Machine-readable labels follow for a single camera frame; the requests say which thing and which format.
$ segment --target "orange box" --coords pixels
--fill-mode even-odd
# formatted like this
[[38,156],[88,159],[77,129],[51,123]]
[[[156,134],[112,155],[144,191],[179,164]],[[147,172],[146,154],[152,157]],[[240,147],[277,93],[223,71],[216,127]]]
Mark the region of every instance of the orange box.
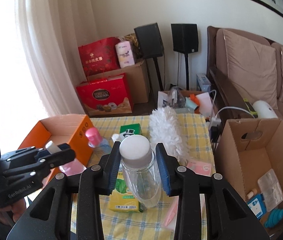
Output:
[[[48,141],[56,145],[68,143],[75,151],[76,158],[87,165],[93,149],[88,146],[88,139],[85,136],[87,129],[94,127],[89,117],[85,114],[66,114],[49,117],[40,120],[24,141],[19,149],[35,146],[45,148]],[[54,168],[45,180],[47,184],[57,173],[61,172],[58,167]]]

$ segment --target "red gift box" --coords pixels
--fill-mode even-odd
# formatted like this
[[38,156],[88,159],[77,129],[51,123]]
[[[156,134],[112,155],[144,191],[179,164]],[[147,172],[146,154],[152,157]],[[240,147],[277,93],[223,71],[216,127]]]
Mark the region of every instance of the red gift box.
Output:
[[84,82],[76,89],[89,116],[132,112],[134,103],[125,74]]
[[120,39],[111,37],[78,48],[87,77],[120,68],[115,48],[119,42]]

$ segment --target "sofa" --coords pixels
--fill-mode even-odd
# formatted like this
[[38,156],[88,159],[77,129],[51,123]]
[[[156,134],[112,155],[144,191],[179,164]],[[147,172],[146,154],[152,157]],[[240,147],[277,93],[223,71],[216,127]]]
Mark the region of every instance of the sofa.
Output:
[[[216,105],[247,109],[268,102],[283,120],[283,45],[262,36],[236,29],[209,26],[207,77],[218,91]],[[252,118],[240,110],[220,113],[222,128],[227,119]]]

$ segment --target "black speaker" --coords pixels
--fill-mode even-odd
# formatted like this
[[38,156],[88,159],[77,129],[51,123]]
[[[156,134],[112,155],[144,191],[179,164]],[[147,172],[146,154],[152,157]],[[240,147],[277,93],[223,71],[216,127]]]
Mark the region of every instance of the black speaker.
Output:
[[163,56],[164,46],[157,23],[137,27],[134,31],[144,59]]
[[198,52],[197,24],[172,24],[174,51],[183,54]]

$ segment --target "pink bottle cap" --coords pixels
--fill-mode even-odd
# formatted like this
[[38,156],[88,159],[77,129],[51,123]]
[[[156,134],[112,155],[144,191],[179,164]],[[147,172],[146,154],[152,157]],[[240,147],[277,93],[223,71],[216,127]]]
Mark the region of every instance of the pink bottle cap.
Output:
[[88,138],[89,142],[92,145],[95,145],[95,146],[98,146],[101,143],[101,141],[103,140],[103,138],[100,135],[99,131],[95,127],[89,128],[86,131],[85,135]]

